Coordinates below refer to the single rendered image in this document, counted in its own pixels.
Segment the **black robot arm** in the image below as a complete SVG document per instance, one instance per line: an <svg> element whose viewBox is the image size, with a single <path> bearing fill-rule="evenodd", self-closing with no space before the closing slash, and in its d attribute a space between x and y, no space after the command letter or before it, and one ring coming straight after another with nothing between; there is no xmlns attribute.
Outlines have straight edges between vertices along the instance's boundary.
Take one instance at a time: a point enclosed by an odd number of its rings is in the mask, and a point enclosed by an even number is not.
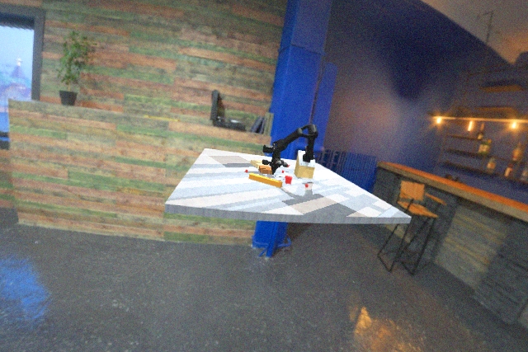
<svg viewBox="0 0 528 352"><path fill-rule="evenodd" d="M304 129L308 129L309 134L303 133ZM305 146L305 154L303 154L303 162L310 163L311 160L314 160L314 140L318 137L317 126L314 124L306 124L300 128L297 128L292 134L288 135L286 138L281 138L272 143L272 145L264 145L264 153L272 153L280 155L281 151L284 151L287 146L295 141L299 137L305 137L308 139L308 144ZM281 167L284 165L284 160L281 160L281 157L273 158L272 163L274 162L274 167Z"/></svg>

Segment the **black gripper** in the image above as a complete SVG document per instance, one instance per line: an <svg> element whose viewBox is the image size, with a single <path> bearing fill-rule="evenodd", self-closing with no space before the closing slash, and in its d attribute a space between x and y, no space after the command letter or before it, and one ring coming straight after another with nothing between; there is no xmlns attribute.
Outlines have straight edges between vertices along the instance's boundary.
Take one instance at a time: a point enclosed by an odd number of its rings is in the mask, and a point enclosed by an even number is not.
<svg viewBox="0 0 528 352"><path fill-rule="evenodd" d="M270 167L271 167L271 171L272 171L272 175L274 175L275 172L276 172L276 170L277 170L277 168L279 168L279 167L274 167L274 162L272 163L273 158L274 158L274 157L279 158L280 156L281 156L281 155L272 154L271 162L269 162L268 160L265 160L265 159L262 160L262 164L263 164L263 165L268 165L268 164L270 165ZM288 167L288 163L284 162L283 167Z"/></svg>

